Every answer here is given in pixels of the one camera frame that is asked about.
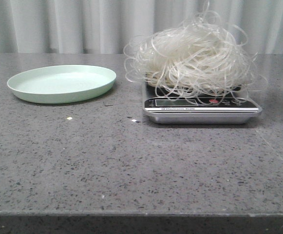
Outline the white vermicelli noodle bundle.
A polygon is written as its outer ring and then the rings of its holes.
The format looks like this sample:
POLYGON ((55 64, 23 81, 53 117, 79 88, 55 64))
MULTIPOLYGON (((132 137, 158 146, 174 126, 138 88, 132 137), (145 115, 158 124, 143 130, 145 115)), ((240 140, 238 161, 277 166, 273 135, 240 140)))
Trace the white vermicelli noodle bundle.
POLYGON ((137 36, 127 44, 126 79, 145 82, 156 97, 170 101, 192 103, 209 96, 210 106, 228 96, 241 104, 250 93, 265 90, 268 80, 258 72, 256 56, 244 50, 209 5, 206 1, 201 12, 177 27, 137 36))

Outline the light green plastic plate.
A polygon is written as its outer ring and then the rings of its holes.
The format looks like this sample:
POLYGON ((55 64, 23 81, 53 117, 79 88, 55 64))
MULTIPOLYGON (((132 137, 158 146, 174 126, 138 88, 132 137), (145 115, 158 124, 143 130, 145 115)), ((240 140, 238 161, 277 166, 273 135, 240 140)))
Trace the light green plastic plate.
POLYGON ((59 65, 32 69, 7 81, 13 94, 28 102, 63 104, 84 101, 108 92, 116 73, 89 65, 59 65))

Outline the white pleated curtain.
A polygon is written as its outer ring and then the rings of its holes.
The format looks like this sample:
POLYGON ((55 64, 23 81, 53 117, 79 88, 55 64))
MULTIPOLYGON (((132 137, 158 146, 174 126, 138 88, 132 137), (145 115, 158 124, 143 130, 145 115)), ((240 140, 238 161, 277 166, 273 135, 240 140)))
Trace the white pleated curtain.
MULTIPOLYGON (((202 0, 0 0, 0 53, 118 54, 135 37, 178 26, 202 0)), ((212 0, 250 53, 283 54, 283 0, 212 0)))

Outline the black silver kitchen scale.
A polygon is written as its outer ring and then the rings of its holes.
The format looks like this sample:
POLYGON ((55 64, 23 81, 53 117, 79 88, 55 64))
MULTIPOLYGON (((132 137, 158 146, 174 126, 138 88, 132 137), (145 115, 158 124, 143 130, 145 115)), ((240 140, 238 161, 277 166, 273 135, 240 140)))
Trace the black silver kitchen scale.
POLYGON ((160 124, 243 124, 262 109, 245 77, 202 71, 146 72, 143 110, 160 124))

